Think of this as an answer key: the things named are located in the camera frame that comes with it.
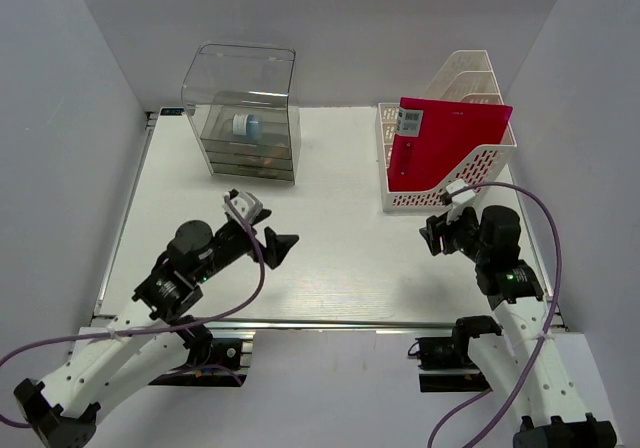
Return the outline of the red plastic folder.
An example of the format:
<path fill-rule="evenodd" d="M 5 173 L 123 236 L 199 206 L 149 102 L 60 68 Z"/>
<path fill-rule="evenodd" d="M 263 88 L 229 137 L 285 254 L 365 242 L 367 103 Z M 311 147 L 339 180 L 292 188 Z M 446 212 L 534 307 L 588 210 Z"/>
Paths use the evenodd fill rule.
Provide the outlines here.
<path fill-rule="evenodd" d="M 513 108 L 403 97 L 387 169 L 391 192 L 435 188 L 481 145 L 498 145 Z"/>

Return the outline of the blue ink bottle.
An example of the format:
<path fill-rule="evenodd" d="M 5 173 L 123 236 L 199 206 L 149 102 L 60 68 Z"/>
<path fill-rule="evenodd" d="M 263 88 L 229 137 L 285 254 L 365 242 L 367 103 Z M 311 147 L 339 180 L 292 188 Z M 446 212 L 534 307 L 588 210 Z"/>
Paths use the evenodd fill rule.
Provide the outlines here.
<path fill-rule="evenodd" d="M 236 114 L 232 119 L 232 134 L 242 139 L 259 140 L 262 134 L 262 118 L 254 114 Z"/>

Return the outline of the clear acrylic drawer organizer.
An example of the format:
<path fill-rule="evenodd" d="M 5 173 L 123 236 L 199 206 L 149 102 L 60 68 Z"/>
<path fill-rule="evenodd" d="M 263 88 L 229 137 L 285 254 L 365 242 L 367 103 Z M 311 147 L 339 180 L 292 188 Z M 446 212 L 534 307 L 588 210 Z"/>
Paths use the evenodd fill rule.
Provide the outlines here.
<path fill-rule="evenodd" d="M 301 149 L 294 84 L 296 52 L 263 44 L 204 43 L 181 87 L 181 102 L 212 175 L 293 184 Z M 262 118 L 251 141 L 232 134 L 236 114 Z M 277 165 L 265 165 L 265 157 Z"/>

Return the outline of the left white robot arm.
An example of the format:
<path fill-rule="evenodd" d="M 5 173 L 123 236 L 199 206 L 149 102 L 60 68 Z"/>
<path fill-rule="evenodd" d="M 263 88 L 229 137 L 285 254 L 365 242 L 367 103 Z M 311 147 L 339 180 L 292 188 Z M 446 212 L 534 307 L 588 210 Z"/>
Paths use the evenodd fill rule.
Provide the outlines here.
<path fill-rule="evenodd" d="M 190 315 L 205 282 L 243 256 L 261 271 L 277 268 L 298 242 L 296 234 L 255 224 L 271 214 L 261 208 L 225 209 L 218 230 L 201 220 L 183 223 L 131 300 L 103 331 L 85 337 L 71 360 L 14 390 L 27 427 L 46 447 L 84 447 L 117 405 L 174 368 L 205 366 L 213 335 L 207 320 Z"/>

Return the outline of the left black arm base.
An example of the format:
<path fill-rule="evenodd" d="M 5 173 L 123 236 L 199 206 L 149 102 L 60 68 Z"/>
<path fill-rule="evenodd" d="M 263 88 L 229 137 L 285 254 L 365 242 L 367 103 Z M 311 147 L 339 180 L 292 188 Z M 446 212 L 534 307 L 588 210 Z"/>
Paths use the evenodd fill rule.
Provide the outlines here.
<path fill-rule="evenodd" d="M 174 368 L 153 380 L 151 386 L 240 388 L 251 363 L 252 338 L 246 334 L 212 332 L 211 347 L 197 362 Z"/>

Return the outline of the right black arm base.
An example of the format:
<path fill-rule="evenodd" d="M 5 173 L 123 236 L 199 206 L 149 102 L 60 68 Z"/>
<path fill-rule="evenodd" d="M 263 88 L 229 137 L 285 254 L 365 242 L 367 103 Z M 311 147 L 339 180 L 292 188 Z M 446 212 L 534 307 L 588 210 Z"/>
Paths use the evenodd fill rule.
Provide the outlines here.
<path fill-rule="evenodd" d="M 484 375 L 468 354 L 472 339 L 481 335 L 501 335 L 502 329 L 490 316 L 459 318 L 449 336 L 420 337 L 407 351 L 418 361 L 421 393 L 472 393 L 490 388 Z"/>

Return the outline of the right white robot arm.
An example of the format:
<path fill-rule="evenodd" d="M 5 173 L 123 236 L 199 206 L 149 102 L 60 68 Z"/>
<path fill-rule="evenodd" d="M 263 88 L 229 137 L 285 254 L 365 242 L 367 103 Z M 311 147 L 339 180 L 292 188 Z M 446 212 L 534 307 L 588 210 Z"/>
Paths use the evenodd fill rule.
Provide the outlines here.
<path fill-rule="evenodd" d="M 420 234 L 432 255 L 459 252 L 474 264 L 491 313 L 458 319 L 451 352 L 459 364 L 476 366 L 502 401 L 495 419 L 509 423 L 513 446 L 616 446 L 613 424 L 587 407 L 544 328 L 550 306 L 520 257 L 518 214 L 467 207 L 455 220 L 429 217 Z"/>

